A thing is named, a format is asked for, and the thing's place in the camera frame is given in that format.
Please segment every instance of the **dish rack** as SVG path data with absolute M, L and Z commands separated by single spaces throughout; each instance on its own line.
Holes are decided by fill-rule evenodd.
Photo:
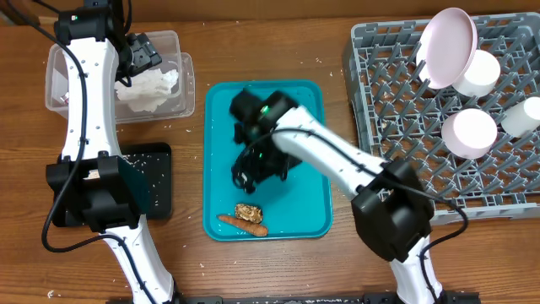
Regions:
M 540 217 L 540 131 L 512 138 L 498 126 L 493 148 L 464 160 L 440 136 L 444 120 L 478 108 L 499 124 L 505 110 L 540 96 L 540 14 L 473 17 L 478 49 L 500 62 L 501 75 L 489 95 L 431 90 L 420 82 L 425 62 L 415 63 L 428 19 L 357 24 L 343 53 L 348 98 L 353 104 L 359 147 L 368 153 L 412 162 L 427 192 L 451 198 L 470 219 Z M 432 224 L 460 220 L 435 205 Z

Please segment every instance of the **green light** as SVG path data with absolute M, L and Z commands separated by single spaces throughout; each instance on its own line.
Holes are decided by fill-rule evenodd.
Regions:
M 262 114 L 266 114 L 268 113 L 268 111 L 270 111 L 270 108 L 268 106 L 264 106 L 262 109 L 261 109 L 261 113 Z

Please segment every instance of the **pink plate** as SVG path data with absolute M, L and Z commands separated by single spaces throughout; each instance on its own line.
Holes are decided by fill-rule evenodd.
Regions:
M 420 43 L 416 64 L 425 60 L 420 80 L 430 79 L 431 89 L 443 89 L 467 71 L 476 51 L 478 33 L 465 11 L 447 8 L 428 23 Z

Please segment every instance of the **black base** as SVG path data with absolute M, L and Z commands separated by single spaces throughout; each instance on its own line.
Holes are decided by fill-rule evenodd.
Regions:
M 298 296 L 222 299 L 219 296 L 186 298 L 187 304 L 403 304 L 395 292 L 370 293 L 363 296 Z M 476 292 L 444 291 L 443 304 L 481 304 Z
M 174 284 L 175 284 L 175 291 L 172 295 L 172 300 L 164 302 L 164 303 L 160 303 L 160 304 L 188 304 L 186 298 L 184 298 L 182 293 L 178 290 L 178 285 L 176 284 L 175 280 L 174 280 Z M 110 301 L 106 301 L 105 304 L 133 304 L 133 301 L 132 299 L 110 300 Z
M 149 220 L 167 220 L 172 215 L 172 153 L 166 143 L 122 146 L 121 152 L 132 166 L 148 180 L 151 204 Z M 62 206 L 52 223 L 57 227 L 80 226 Z

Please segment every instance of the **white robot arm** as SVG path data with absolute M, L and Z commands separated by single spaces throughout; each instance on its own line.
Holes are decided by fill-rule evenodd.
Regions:
M 366 169 L 374 173 L 381 173 L 381 164 L 386 162 L 380 157 L 369 155 L 337 136 L 332 131 L 323 127 L 303 106 L 288 110 L 278 119 L 276 130 L 286 128 L 300 128 L 310 130 L 330 141 L 350 158 L 364 165 Z M 307 133 L 283 132 L 272 136 L 276 146 L 288 155 L 303 160 L 314 166 L 323 175 L 335 182 L 349 200 L 358 196 L 358 188 L 368 187 L 375 179 L 371 174 L 360 171 L 351 162 L 336 152 L 328 144 Z M 394 258 L 391 269 L 397 281 L 397 295 L 405 304 L 433 304 L 435 300 L 426 286 L 420 259 L 420 250 L 429 244 L 429 236 L 420 238 L 408 252 L 405 261 Z M 440 296 L 442 285 L 435 278 L 433 265 L 426 254 L 425 267 L 429 276 L 429 282 L 435 289 L 435 294 Z
M 281 170 L 291 169 L 297 160 L 310 163 L 352 201 L 357 232 L 376 254 L 390 262 L 400 300 L 406 304 L 435 302 L 419 259 L 420 251 L 429 244 L 429 219 L 433 209 L 425 199 L 415 198 L 418 200 L 415 201 L 396 189 L 392 189 L 394 193 L 383 202 L 377 195 L 387 186 L 377 177 L 386 171 L 396 173 L 387 178 L 401 177 L 405 180 L 401 182 L 412 181 L 411 186 L 421 189 L 413 171 L 405 173 L 406 163 L 392 164 L 353 147 L 322 126 L 305 107 L 279 92 L 264 102 L 257 102 L 254 95 L 243 91 L 233 100 L 230 112 L 240 121 L 235 128 L 235 141 L 247 145 L 233 166 L 233 180 L 238 187 L 253 192 L 254 184 L 269 176 L 261 176 L 258 169 L 251 170 L 244 165 L 253 164 L 260 159 L 258 155 L 268 155 L 273 161 L 261 159 L 254 168 L 275 164 L 280 159 L 292 164 L 277 167 L 274 173 L 278 176 L 286 176 Z M 268 135 L 273 145 L 264 142 Z M 430 285 L 439 298 L 443 289 L 435 278 L 428 252 L 424 265 Z
M 73 218 L 83 221 L 100 236 L 111 237 L 103 239 L 116 255 L 132 287 L 133 303 L 183 303 L 149 233 L 145 215 L 150 204 L 148 183 L 142 173 L 122 159 L 117 143 L 114 82 L 129 85 L 130 76 L 161 60 L 144 35 L 125 37 L 122 14 L 122 0 L 85 1 L 84 9 L 60 12 L 55 23 L 57 39 L 73 53 L 78 64 L 74 64 L 73 55 L 64 54 L 70 91 L 67 137 L 58 163 L 47 167 L 47 182 L 55 197 L 65 190 L 62 205 Z M 79 78 L 83 73 L 80 66 L 83 66 L 87 86 L 86 103 Z M 253 101 L 254 98 L 248 96 L 247 99 Z M 425 198 L 399 189 L 392 189 L 393 193 L 384 202 L 377 195 L 380 190 L 389 188 L 385 179 L 421 189 L 413 171 L 404 163 L 388 163 L 356 149 L 286 96 L 277 94 L 268 100 L 260 107 L 249 102 L 234 106 L 237 102 L 233 102 L 231 112 L 242 122 L 236 129 L 236 141 L 255 143 L 257 136 L 272 132 L 271 143 L 264 144 L 262 149 L 270 149 L 274 160 L 286 164 L 276 170 L 276 174 L 286 178 L 286 171 L 303 160 L 328 176 L 352 201 L 360 237 L 377 255 L 391 263 L 401 302 L 432 304 L 438 301 L 432 295 L 439 298 L 444 291 L 435 278 L 429 254 L 424 261 L 427 280 L 418 258 L 429 244 L 429 218 L 433 210 L 426 207 Z M 87 111 L 82 111 L 83 106 L 87 106 Z M 79 158 L 81 138 L 85 138 L 85 149 Z M 250 154 L 260 148 L 250 144 L 246 151 Z M 251 192 L 255 182 L 262 182 L 268 176 L 257 175 L 250 172 L 251 168 L 242 166 L 244 156 L 233 166 L 233 179 L 237 186 Z M 73 169 L 74 160 L 82 165 Z M 428 289 L 428 282 L 433 290 Z
M 175 281 L 159 259 L 147 225 L 148 183 L 122 158 L 116 138 L 115 81 L 129 79 L 161 61 L 146 35 L 125 36 L 122 14 L 121 0 L 93 1 L 60 13 L 55 24 L 57 39 L 83 68 L 88 104 L 84 117 L 79 71 L 72 56 L 64 52 L 70 93 L 67 136 L 59 162 L 47 167 L 47 181 L 56 197 L 78 156 L 85 118 L 86 144 L 82 165 L 76 169 L 79 178 L 71 181 L 74 186 L 62 204 L 92 231 L 124 241 L 128 252 L 116 239 L 104 238 L 132 287 L 133 303 L 180 303 Z

